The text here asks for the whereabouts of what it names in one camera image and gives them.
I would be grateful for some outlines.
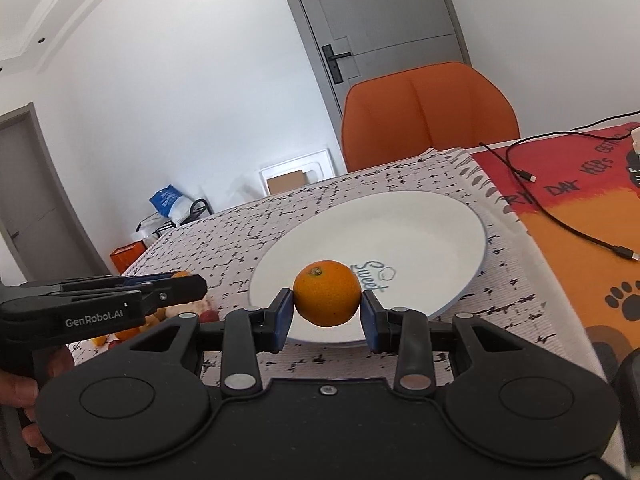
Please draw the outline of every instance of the black door handle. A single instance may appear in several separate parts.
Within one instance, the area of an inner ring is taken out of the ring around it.
[[[327,66],[329,67],[329,72],[331,73],[331,78],[334,80],[334,84],[344,83],[344,79],[342,78],[342,73],[340,72],[340,67],[338,66],[338,60],[343,57],[353,56],[351,52],[343,52],[342,54],[334,54],[334,48],[331,45],[325,45],[322,47],[322,53],[324,54],[324,58],[326,59]]]

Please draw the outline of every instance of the chair backrest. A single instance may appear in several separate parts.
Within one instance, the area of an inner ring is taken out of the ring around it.
[[[458,62],[370,79],[347,95],[342,152],[348,171],[520,137],[511,105],[489,80]]]

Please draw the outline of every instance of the gray door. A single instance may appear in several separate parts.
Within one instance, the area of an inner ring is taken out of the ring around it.
[[[444,0],[300,2],[340,111],[357,82],[463,60]]]
[[[0,221],[27,279],[104,273],[65,208],[33,130],[28,116],[0,129]]]

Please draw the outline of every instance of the plate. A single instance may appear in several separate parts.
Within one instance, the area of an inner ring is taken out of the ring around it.
[[[350,267],[363,290],[385,308],[407,306],[439,316],[478,274],[486,234],[478,215],[457,200],[426,191],[391,191],[334,206],[278,240],[254,270],[249,302],[268,306],[304,267],[336,260]],[[357,346],[364,334],[357,312],[330,328],[297,312],[290,341]]]

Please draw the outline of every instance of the finger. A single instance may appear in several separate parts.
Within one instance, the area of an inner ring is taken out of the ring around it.
[[[66,346],[61,346],[58,350],[53,352],[49,359],[49,367],[47,371],[49,377],[57,377],[64,372],[68,372],[74,367],[74,358]]]
[[[24,409],[24,414],[31,422],[36,421],[36,408],[34,406],[30,406]]]
[[[36,403],[38,383],[0,370],[0,404],[27,408]]]
[[[26,426],[22,430],[22,438],[27,443],[27,446],[36,447],[41,453],[51,453],[51,450],[42,437],[37,424],[30,424]]]

